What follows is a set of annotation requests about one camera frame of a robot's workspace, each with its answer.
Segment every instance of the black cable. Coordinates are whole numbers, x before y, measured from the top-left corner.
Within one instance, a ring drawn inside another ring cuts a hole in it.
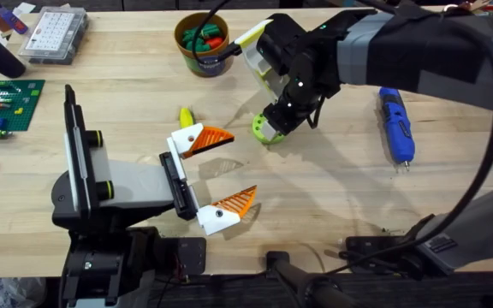
[[[488,56],[493,73],[493,41],[468,26],[465,26],[460,23],[456,23],[451,20],[444,19],[443,21],[446,22],[446,25],[448,26],[450,31],[460,35],[463,38],[468,39]],[[475,195],[478,192],[478,189],[483,185],[486,176],[490,172],[492,164],[493,164],[493,121],[492,121],[492,128],[490,131],[490,137],[488,138],[488,144],[486,146],[486,152],[478,168],[477,174],[475,174],[475,177],[473,178],[471,185],[467,188],[466,192],[461,197],[458,204],[449,212],[449,214],[441,221],[441,223],[439,223],[429,233],[420,237],[417,240],[410,241],[402,245],[393,246],[388,249],[381,250],[379,252],[374,252],[368,256],[359,258],[348,265],[342,266],[339,269],[331,270],[326,274],[335,274],[340,271],[349,269],[355,265],[362,264],[371,258],[380,257],[382,255],[391,252],[398,252],[401,250],[415,247],[439,235],[460,215],[460,213],[469,205],[471,200],[475,197]]]
[[[294,308],[301,308],[301,304],[300,301],[298,300],[298,297],[296,296],[296,294],[294,294],[292,288],[284,281],[284,279],[282,279],[281,273],[279,273],[279,271],[277,270],[274,270],[274,272],[276,273],[277,280],[279,281],[279,283],[281,283],[282,288],[287,293],[288,298],[292,302]]]
[[[324,96],[321,96],[318,102],[317,110],[315,110],[315,115],[313,116],[313,125],[315,127],[317,127],[318,125],[318,117],[321,115],[321,109],[323,108],[323,104],[324,104]]]
[[[309,124],[309,127],[311,129],[317,128],[318,126],[318,117],[321,114],[321,109],[323,108],[323,104],[324,104],[324,96],[321,96],[321,98],[318,100],[317,108],[315,109],[315,115],[313,116],[313,120],[310,116],[306,118],[307,124]]]
[[[203,27],[206,25],[206,23],[209,21],[209,19],[212,18],[212,16],[214,16],[216,14],[216,12],[222,6],[224,6],[226,3],[228,3],[229,1],[231,1],[231,0],[222,0],[222,1],[220,1],[219,4],[217,4],[214,8],[212,8],[209,11],[209,13],[203,19],[203,21],[201,21],[201,24],[195,30],[195,34],[193,35],[192,53],[193,53],[193,58],[195,58],[195,60],[197,61],[197,63],[199,63],[201,65],[213,64],[213,63],[217,62],[217,60],[216,61],[213,61],[213,62],[205,62],[205,61],[199,59],[199,56],[197,56],[197,51],[195,50],[195,45],[196,45],[195,42],[196,42],[197,38],[199,37],[199,35],[201,34],[201,30],[203,30]]]
[[[62,296],[64,295],[64,286],[66,285],[66,265],[68,264],[69,253],[66,255],[66,261],[64,261],[64,266],[62,268],[62,274],[60,275],[60,283],[58,284],[58,308],[64,308],[64,300]]]
[[[389,13],[394,15],[395,14],[395,7],[391,6],[386,3],[381,3],[378,0],[355,0],[359,3],[363,3],[364,5],[367,5],[369,7],[373,7],[374,9],[379,9],[382,12]]]
[[[171,279],[172,279],[172,275],[169,276],[169,279],[164,284],[163,291],[161,291],[161,295],[159,295],[159,301],[157,302],[157,308],[159,308],[161,306],[161,301],[163,301],[164,293],[167,291],[167,287],[169,286]]]
[[[358,253],[358,252],[346,251],[346,252],[338,252],[338,257],[340,257],[340,259],[347,260],[347,261],[351,262],[351,261],[354,261],[354,259],[356,259],[356,258],[364,257],[364,255],[361,253]],[[380,258],[371,258],[369,261],[366,261],[366,262],[370,262],[372,264],[383,266],[386,269],[394,271],[394,272],[396,272],[399,269],[399,267],[396,264],[392,264],[390,262],[383,261]]]
[[[263,276],[266,273],[267,273],[266,271],[263,271],[263,272],[259,272],[259,273],[254,274],[254,275],[241,275],[241,276],[238,276],[238,277],[232,277],[232,278],[228,278],[228,279],[222,279],[220,281],[207,281],[207,282],[172,282],[172,281],[169,281],[169,284],[170,285],[173,285],[173,286],[180,286],[180,287],[186,287],[186,286],[207,286],[207,285],[217,284],[217,283],[225,283],[225,282],[232,282],[232,281],[249,280],[249,279],[253,279],[253,278],[257,278],[257,277]],[[153,280],[154,281],[159,281],[159,282],[166,283],[166,281],[161,280],[161,279],[158,279],[158,278],[154,278]]]

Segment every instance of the wooden tabletop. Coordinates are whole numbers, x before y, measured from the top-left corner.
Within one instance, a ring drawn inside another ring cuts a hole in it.
[[[339,9],[283,10],[312,29]],[[222,11],[235,38],[275,10]],[[396,169],[379,120],[377,88],[344,86],[323,108],[319,128],[303,124],[278,145],[251,132],[264,97],[242,58],[215,78],[191,74],[173,40],[187,11],[90,13],[71,66],[30,66],[21,78],[46,80],[27,132],[0,141],[0,276],[60,275],[66,230],[52,224],[50,191],[67,169],[64,85],[76,91],[89,129],[104,133],[110,159],[159,165],[165,139],[179,128],[180,107],[235,142],[184,162],[201,204],[258,185],[255,206],[239,225],[207,237],[209,274],[254,273],[269,250],[290,252],[308,271],[331,270],[351,235],[402,234],[430,213],[447,212],[470,183],[484,152],[491,113],[403,92],[416,157]],[[24,21],[32,25],[36,15]],[[22,38],[9,48],[17,52]],[[482,192],[493,189],[493,169]],[[163,236],[204,236],[174,211],[141,226]],[[464,270],[493,270],[493,260]]]

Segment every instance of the plastic bag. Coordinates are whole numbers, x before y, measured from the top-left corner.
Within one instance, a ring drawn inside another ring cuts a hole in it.
[[[44,301],[44,278],[0,278],[0,308],[35,308]]]

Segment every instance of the blue cordless drill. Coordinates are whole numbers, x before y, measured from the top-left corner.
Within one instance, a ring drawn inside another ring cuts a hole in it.
[[[382,99],[385,131],[387,132],[391,156],[396,163],[404,163],[407,171],[410,171],[410,162],[414,159],[415,146],[401,94],[396,89],[383,87],[380,89],[380,98]]]

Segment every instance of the gray robot arm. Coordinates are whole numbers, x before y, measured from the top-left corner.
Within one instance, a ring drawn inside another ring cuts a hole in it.
[[[493,78],[488,60],[480,61],[475,56],[468,56],[467,60],[464,60],[460,52],[450,52],[449,62],[442,62],[440,65],[432,61],[421,63],[420,57],[439,57],[438,49],[424,51],[416,48],[419,41],[415,37],[410,38],[411,42],[400,42],[395,46],[393,44],[395,39],[406,34],[397,34],[400,30],[393,27],[381,33],[382,29],[386,29],[384,26],[389,27],[391,17],[392,15],[386,13],[369,15],[348,29],[347,37],[337,44],[340,82],[352,85],[389,86],[493,110]],[[493,39],[493,16],[449,18],[473,27]],[[407,44],[413,45],[411,50],[404,48]],[[380,46],[384,51],[371,51]],[[409,57],[414,59],[405,62],[404,59]],[[419,65],[419,69],[411,71],[404,68],[410,63]],[[439,68],[449,65],[457,65],[457,68],[448,70]],[[458,76],[447,74],[455,70],[467,72],[459,73]]]
[[[288,134],[309,121],[324,98],[339,92],[340,84],[386,86],[493,110],[493,74],[485,54],[441,27],[438,15],[425,18],[428,14],[419,8],[396,16],[366,9],[343,11],[310,32],[286,15],[271,16],[256,49],[289,82],[264,109],[264,136]],[[493,40],[493,16],[446,19]],[[407,238],[422,238],[446,215],[424,219]],[[422,263],[428,261],[442,274],[493,258],[493,192],[474,199],[444,233],[414,251]]]

